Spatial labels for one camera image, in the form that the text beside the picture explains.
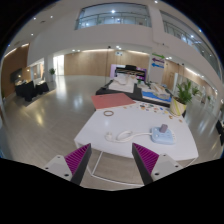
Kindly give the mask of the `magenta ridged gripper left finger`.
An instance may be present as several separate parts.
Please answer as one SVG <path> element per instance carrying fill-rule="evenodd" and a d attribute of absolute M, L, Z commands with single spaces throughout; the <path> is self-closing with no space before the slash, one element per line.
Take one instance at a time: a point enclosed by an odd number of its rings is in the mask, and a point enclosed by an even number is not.
<path fill-rule="evenodd" d="M 86 144 L 66 156 L 56 155 L 44 166 L 44 170 L 79 185 L 91 154 L 91 144 Z"/>

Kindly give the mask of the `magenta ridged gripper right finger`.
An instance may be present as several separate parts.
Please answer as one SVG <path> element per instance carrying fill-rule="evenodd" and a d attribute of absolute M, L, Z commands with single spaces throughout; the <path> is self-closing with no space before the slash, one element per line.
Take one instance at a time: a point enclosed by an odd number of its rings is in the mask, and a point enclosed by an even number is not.
<path fill-rule="evenodd" d="M 169 155 L 157 154 L 137 143 L 132 144 L 132 154 L 145 185 L 182 169 Z"/>

